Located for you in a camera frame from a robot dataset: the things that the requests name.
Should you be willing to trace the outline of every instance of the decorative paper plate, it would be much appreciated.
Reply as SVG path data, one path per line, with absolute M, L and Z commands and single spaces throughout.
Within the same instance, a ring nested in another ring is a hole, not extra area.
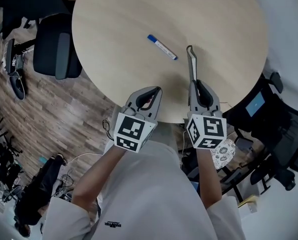
M 217 148 L 211 150 L 212 160 L 216 169 L 226 166 L 236 153 L 236 145 L 231 139 L 226 139 Z

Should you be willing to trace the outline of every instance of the blue marker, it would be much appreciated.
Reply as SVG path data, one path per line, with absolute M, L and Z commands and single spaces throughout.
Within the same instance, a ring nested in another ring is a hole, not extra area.
M 159 42 L 157 38 L 155 38 L 152 34 L 147 37 L 150 41 L 154 42 L 156 46 L 158 46 L 161 50 L 163 50 L 170 58 L 173 60 L 177 60 L 178 57 L 169 50 L 162 42 Z

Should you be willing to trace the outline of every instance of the fiducial marker cube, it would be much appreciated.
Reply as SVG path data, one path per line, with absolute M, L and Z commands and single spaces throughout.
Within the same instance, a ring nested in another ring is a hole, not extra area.
M 215 149 L 227 138 L 227 120 L 222 117 L 193 114 L 187 132 L 195 149 Z
M 119 113 L 113 138 L 114 145 L 138 153 L 158 124 Z

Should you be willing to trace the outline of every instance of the white t-shirt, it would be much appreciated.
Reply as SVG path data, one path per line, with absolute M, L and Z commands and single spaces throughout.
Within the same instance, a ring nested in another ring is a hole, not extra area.
M 140 152 L 127 152 L 114 168 L 92 229 L 84 209 L 52 198 L 42 239 L 245 239 L 234 197 L 206 210 L 172 148 L 148 141 Z

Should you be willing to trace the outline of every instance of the table top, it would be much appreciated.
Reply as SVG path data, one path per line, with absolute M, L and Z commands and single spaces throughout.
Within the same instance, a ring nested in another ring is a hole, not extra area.
M 157 120 L 167 123 L 183 123 L 189 111 L 188 45 L 197 56 L 198 79 L 219 96 L 222 112 L 253 88 L 268 52 L 255 0 L 76 0 L 72 34 L 82 67 L 100 91 L 123 106 L 133 92 L 159 86 Z

